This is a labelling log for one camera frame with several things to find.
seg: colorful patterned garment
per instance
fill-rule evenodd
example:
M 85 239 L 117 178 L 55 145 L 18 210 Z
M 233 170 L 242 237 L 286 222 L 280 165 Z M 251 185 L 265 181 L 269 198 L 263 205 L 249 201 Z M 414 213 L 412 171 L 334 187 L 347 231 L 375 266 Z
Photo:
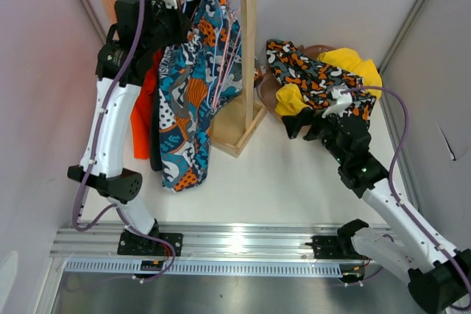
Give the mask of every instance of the colorful patterned garment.
M 355 88 L 363 84 L 363 77 L 351 74 L 336 66 L 306 57 L 292 42 L 268 40 L 266 57 L 275 78 L 282 85 L 296 84 L 302 98 L 313 110 L 329 107 L 329 87 Z M 353 115 L 366 122 L 375 105 L 376 98 L 367 92 L 352 93 L 353 104 L 340 117 Z
M 221 7 L 215 0 L 201 0 L 195 12 L 194 27 L 188 32 L 188 42 L 168 47 L 160 62 L 158 114 L 163 186 L 175 192 L 192 188 L 205 180 L 208 174 L 210 120 L 242 90 L 239 47 L 216 109 L 211 109 L 228 38 L 228 20 L 224 18 L 212 72 L 215 29 L 221 28 L 221 10 L 224 16 L 227 12 L 227 0 L 219 0 L 219 3 Z M 230 29 L 227 58 L 238 45 L 234 42 L 239 27 L 236 21 Z

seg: ventilation grille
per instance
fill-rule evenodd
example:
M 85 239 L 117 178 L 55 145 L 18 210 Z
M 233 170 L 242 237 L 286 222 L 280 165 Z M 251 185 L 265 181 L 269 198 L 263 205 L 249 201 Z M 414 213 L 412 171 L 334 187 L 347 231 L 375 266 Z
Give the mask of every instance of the ventilation grille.
M 142 271 L 140 260 L 71 259 L 66 271 L 114 274 L 155 274 Z M 215 276 L 341 277 L 340 265 L 332 263 L 247 263 L 175 261 L 168 274 Z

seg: black mounting bracket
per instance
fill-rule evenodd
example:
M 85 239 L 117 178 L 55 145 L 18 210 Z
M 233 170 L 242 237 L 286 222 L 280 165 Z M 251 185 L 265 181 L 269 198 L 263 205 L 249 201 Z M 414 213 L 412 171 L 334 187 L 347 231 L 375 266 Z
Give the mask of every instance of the black mounting bracket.
M 176 256 L 181 256 L 183 247 L 182 233 L 159 233 L 158 223 L 155 222 L 149 236 L 169 242 L 174 247 Z M 118 255 L 165 257 L 166 249 L 161 243 L 154 242 L 147 238 L 142 238 L 141 236 L 124 229 L 119 238 Z

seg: orange garment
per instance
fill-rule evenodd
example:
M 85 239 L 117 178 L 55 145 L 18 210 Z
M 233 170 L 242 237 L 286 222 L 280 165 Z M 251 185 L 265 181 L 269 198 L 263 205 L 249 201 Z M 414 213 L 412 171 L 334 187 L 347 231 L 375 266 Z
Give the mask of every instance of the orange garment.
M 141 160 L 150 158 L 150 122 L 152 117 L 152 102 L 157 85 L 162 51 L 158 51 L 153 57 L 153 66 L 147 71 L 141 93 L 134 104 L 131 113 L 132 141 L 134 145 L 134 157 Z

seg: wooden rack base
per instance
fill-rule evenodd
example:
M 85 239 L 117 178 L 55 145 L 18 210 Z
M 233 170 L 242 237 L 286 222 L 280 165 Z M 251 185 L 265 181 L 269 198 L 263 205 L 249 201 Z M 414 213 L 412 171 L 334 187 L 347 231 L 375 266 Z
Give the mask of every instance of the wooden rack base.
M 266 114 L 266 108 L 259 102 L 253 104 L 253 120 L 245 129 L 244 105 L 239 96 L 224 107 L 211 122 L 211 140 L 214 147 L 231 156 L 238 157 L 249 142 Z
M 116 22 L 114 0 L 102 0 L 110 22 Z M 238 157 L 267 110 L 253 99 L 257 0 L 241 0 L 242 94 L 224 107 L 211 123 L 213 145 Z

